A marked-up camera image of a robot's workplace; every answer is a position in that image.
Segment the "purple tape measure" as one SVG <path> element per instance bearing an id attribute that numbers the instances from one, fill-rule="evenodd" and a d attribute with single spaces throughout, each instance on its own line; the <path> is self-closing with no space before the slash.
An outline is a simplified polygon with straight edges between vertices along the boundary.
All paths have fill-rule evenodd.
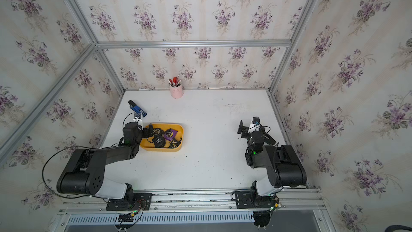
<path id="1" fill-rule="evenodd" d="M 174 129 L 169 128 L 168 130 L 166 130 L 166 131 L 164 132 L 164 135 L 163 135 L 163 136 L 164 136 L 164 138 L 165 138 L 167 141 L 171 141 L 171 140 L 173 140 L 173 139 L 176 137 L 177 133 L 178 133 L 177 130 L 174 130 Z"/>

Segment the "black 5M tape measure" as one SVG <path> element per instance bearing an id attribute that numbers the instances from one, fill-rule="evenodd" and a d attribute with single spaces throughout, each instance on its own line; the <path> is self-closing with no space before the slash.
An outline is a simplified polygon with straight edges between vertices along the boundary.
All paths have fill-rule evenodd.
<path id="1" fill-rule="evenodd" d="M 166 139 L 163 136 L 155 136 L 152 140 L 155 148 L 164 148 L 166 145 Z"/>

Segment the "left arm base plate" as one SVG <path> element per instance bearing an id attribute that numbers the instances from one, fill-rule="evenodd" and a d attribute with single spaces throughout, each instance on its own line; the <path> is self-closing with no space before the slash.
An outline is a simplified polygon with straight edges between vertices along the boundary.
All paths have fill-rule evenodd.
<path id="1" fill-rule="evenodd" d="M 148 211 L 152 200 L 152 193 L 135 193 L 132 199 L 110 199 L 106 211 Z"/>

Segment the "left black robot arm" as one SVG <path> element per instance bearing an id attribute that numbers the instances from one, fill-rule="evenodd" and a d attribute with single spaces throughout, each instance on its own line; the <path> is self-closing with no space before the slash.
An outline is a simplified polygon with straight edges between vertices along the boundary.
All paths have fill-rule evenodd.
<path id="1" fill-rule="evenodd" d="M 85 194 L 113 200 L 132 201 L 133 187 L 105 178 L 106 166 L 134 159 L 143 139 L 153 136 L 153 126 L 129 122 L 117 147 L 76 149 L 65 166 L 56 189 L 63 194 Z"/>

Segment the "yellow plastic storage box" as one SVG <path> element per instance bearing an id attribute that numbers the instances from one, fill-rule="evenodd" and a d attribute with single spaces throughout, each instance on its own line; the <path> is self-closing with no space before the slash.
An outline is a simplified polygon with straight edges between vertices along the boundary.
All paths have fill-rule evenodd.
<path id="1" fill-rule="evenodd" d="M 176 152 L 183 144 L 184 129 L 179 124 L 152 123 L 145 128 L 152 128 L 152 135 L 143 139 L 140 147 L 147 151 Z"/>

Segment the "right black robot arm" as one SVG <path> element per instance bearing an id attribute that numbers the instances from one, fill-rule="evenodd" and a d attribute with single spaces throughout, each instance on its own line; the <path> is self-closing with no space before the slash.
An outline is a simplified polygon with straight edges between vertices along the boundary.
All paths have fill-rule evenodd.
<path id="1" fill-rule="evenodd" d="M 252 169 L 265 169 L 266 177 L 253 182 L 252 194 L 269 197 L 288 186 L 295 188 L 307 183 L 306 171 L 291 145 L 280 145 L 269 135 L 270 127 L 254 117 L 249 126 L 241 121 L 237 134 L 247 140 L 246 164 Z"/>

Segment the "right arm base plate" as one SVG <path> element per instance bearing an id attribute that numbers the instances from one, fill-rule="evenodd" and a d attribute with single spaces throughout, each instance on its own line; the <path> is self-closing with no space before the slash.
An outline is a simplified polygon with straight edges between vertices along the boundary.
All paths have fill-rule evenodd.
<path id="1" fill-rule="evenodd" d="M 237 209 L 276 209 L 280 206 L 277 196 L 260 196 L 254 191 L 233 191 L 232 201 L 235 202 Z"/>

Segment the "black yellow 3M tape measure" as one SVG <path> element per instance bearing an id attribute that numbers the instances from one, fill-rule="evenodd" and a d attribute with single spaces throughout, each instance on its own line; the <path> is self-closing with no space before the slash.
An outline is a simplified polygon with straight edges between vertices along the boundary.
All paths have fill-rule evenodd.
<path id="1" fill-rule="evenodd" d="M 153 129 L 153 136 L 154 137 L 158 137 L 158 136 L 162 136 L 164 134 L 164 131 L 161 128 L 154 128 Z"/>

